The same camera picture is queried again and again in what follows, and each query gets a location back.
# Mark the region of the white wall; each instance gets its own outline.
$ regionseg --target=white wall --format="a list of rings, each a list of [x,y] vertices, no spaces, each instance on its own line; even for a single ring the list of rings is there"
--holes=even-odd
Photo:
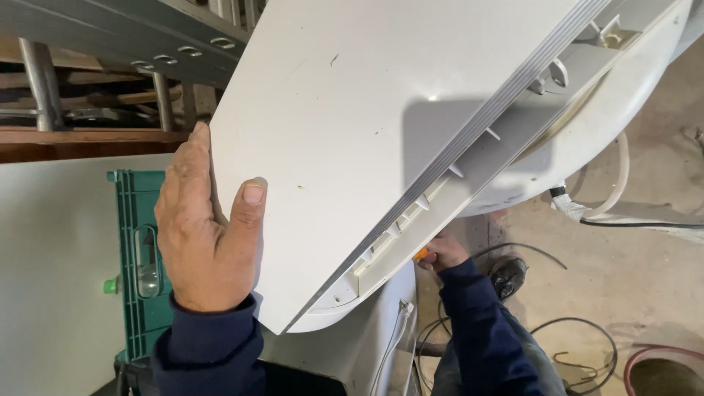
[[[0,165],[0,395],[89,395],[114,378],[122,303],[115,169],[171,154]]]

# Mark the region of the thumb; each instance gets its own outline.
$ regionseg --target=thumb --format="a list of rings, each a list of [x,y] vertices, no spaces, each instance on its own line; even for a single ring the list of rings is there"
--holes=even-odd
[[[251,253],[254,253],[264,216],[267,188],[264,178],[246,180],[239,186],[230,211],[230,224],[223,237],[225,246],[251,247]]]

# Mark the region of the red hose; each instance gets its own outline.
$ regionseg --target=red hose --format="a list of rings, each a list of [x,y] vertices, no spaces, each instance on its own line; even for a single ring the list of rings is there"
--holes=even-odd
[[[626,366],[623,369],[623,384],[626,386],[626,393],[628,394],[628,396],[636,396],[636,393],[633,390],[633,386],[631,385],[631,369],[639,361],[645,360],[643,359],[644,355],[651,354],[653,352],[672,352],[676,354],[685,354],[691,357],[695,357],[699,360],[704,360],[704,354],[690,351],[689,349],[668,347],[667,345],[649,344],[647,348],[634,353],[633,356],[628,359],[628,361],[626,362]]]

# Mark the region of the fingernail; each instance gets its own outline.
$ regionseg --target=fingernail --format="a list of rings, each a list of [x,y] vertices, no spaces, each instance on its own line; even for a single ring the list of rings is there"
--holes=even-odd
[[[244,201],[248,204],[259,204],[262,202],[262,197],[264,197],[264,189],[267,185],[267,181],[264,180],[264,178],[254,178],[253,182],[249,182],[249,184],[244,186],[242,198],[244,198]]]

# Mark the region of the dark pants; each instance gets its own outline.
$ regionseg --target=dark pants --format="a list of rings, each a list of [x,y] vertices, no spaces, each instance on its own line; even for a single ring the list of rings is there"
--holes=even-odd
[[[526,330],[521,323],[509,311],[508,308],[501,304],[501,313],[506,318],[506,321],[516,333],[518,341],[523,347],[523,353],[526,354],[533,367],[538,371],[540,378],[540,386],[546,396],[566,396],[565,387],[562,384],[562,379],[558,372],[550,362],[548,355],[538,346],[532,335]],[[445,353],[440,358],[440,363],[435,371],[433,390],[431,396],[461,396],[462,378],[460,377],[460,365],[455,354],[455,347],[452,340],[447,344]]]

